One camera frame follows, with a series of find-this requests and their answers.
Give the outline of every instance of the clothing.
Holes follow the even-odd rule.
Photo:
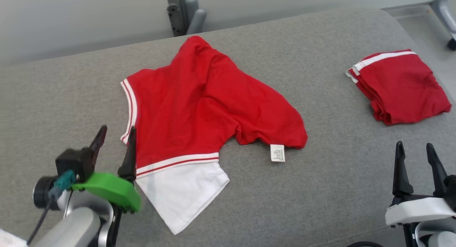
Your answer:
[[[225,187],[218,151],[234,136],[303,148],[303,120],[278,92],[239,70],[199,36],[171,64],[121,83],[137,129],[137,184],[174,234]]]
[[[410,49],[372,54],[346,74],[371,101],[375,119],[386,125],[419,122],[451,109],[431,69]]]

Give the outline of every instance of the folded red cloth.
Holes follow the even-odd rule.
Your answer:
[[[451,104],[431,69],[410,49],[376,53],[347,71],[386,125],[414,123],[449,112]]]

